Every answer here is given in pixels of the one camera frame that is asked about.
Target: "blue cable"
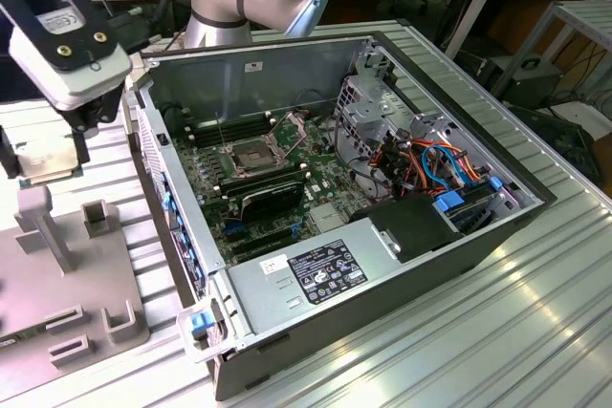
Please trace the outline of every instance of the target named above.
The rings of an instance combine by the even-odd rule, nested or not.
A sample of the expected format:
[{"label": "blue cable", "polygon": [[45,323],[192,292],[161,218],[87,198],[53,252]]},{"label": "blue cable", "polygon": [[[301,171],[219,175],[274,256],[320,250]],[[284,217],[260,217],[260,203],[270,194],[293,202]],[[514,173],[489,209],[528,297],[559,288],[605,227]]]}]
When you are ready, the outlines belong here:
[{"label": "blue cable", "polygon": [[440,183],[447,191],[449,191],[450,188],[448,187],[448,184],[444,182],[442,179],[438,179],[436,176],[431,174],[431,171],[429,170],[429,166],[427,165],[427,158],[426,158],[426,153],[429,148],[431,147],[426,148],[423,152],[423,155],[421,156],[421,164],[423,165],[423,169],[425,170],[425,173],[430,179],[432,179],[434,182]]},{"label": "blue cable", "polygon": [[452,164],[452,167],[454,168],[455,172],[457,173],[457,175],[461,178],[461,180],[464,183],[469,183],[469,184],[473,184],[474,181],[472,179],[470,179],[470,177],[468,177],[468,175],[464,172],[464,170],[459,167],[459,164],[457,164],[457,161],[455,160],[455,158],[452,156],[452,153],[445,147],[441,146],[441,145],[431,145],[428,148],[426,148],[423,151],[423,155],[421,156],[421,163],[423,164],[423,168],[425,169],[426,174],[429,176],[430,179],[432,179],[433,181],[436,181],[438,183],[441,183],[444,188],[449,191],[450,188],[448,187],[448,184],[446,182],[444,182],[442,179],[439,179],[437,177],[435,177],[431,171],[429,170],[429,166],[427,165],[427,161],[426,161],[426,154],[427,154],[427,150],[429,150],[430,148],[434,148],[437,150],[440,150],[442,153],[444,153],[448,159],[450,160],[450,164]]}]

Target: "blue latch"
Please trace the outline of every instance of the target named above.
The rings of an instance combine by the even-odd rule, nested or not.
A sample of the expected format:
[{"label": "blue latch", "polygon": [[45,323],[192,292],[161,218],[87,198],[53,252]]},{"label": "blue latch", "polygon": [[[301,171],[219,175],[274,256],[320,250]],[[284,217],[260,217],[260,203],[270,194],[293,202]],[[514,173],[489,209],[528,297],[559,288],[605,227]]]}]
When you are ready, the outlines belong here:
[{"label": "blue latch", "polygon": [[212,311],[202,311],[197,314],[193,314],[191,317],[191,334],[194,338],[199,339],[206,335],[206,330],[213,327],[215,324],[214,315]]},{"label": "blue latch", "polygon": [[170,195],[169,191],[166,191],[164,195],[164,200],[162,201],[162,207],[164,208],[164,210],[169,209],[170,201],[172,201],[172,195]]},{"label": "blue latch", "polygon": [[491,184],[491,186],[493,187],[493,189],[495,191],[499,191],[499,189],[504,186],[504,183],[501,182],[501,179],[499,179],[498,177],[492,176],[489,179],[489,183]]},{"label": "blue latch", "polygon": [[463,204],[464,202],[464,199],[459,196],[459,193],[456,191],[449,191],[447,193],[443,193],[442,195],[438,195],[435,204],[441,211],[447,212],[454,207]]}]

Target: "screw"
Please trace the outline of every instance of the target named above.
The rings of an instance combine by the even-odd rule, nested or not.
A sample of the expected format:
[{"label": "screw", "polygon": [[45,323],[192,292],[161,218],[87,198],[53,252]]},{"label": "screw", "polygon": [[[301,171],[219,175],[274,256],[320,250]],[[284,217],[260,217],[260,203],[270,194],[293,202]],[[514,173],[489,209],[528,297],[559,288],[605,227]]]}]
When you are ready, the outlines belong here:
[{"label": "screw", "polygon": [[107,40],[106,34],[104,32],[96,32],[94,34],[94,39],[99,43],[104,43]]},{"label": "screw", "polygon": [[68,57],[72,53],[72,49],[66,45],[60,45],[57,47],[57,54],[59,54],[60,56]]}]

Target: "warning label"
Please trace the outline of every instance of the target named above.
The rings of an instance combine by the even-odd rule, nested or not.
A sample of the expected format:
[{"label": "warning label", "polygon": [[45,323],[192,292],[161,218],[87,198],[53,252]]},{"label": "warning label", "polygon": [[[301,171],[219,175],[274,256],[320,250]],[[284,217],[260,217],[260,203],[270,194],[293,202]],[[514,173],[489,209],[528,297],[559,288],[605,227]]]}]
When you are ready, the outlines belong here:
[{"label": "warning label", "polygon": [[308,301],[314,305],[367,281],[341,239],[288,261]]}]

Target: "slotted metal surface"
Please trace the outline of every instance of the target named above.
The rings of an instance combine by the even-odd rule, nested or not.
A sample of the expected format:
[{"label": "slotted metal surface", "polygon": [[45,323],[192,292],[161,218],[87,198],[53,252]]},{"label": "slotted metal surface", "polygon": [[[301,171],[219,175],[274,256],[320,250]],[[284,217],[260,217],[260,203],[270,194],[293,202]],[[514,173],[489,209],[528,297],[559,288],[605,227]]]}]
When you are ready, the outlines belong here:
[{"label": "slotted metal surface", "polygon": [[[219,405],[610,406],[609,200],[414,30],[379,22],[321,27],[315,34],[374,29],[415,60],[558,201],[473,271]],[[278,38],[272,32],[255,37]],[[399,83],[417,105],[429,108],[407,80]],[[93,139],[97,166],[65,182],[56,201],[71,209],[102,193],[117,196],[151,339],[7,406],[215,406],[206,366],[189,362],[171,326],[180,304],[134,166],[127,150],[120,149],[119,160],[110,154],[127,148],[119,133],[117,125]]]},{"label": "slotted metal surface", "polygon": [[553,13],[607,51],[612,51],[612,2],[562,2]]}]

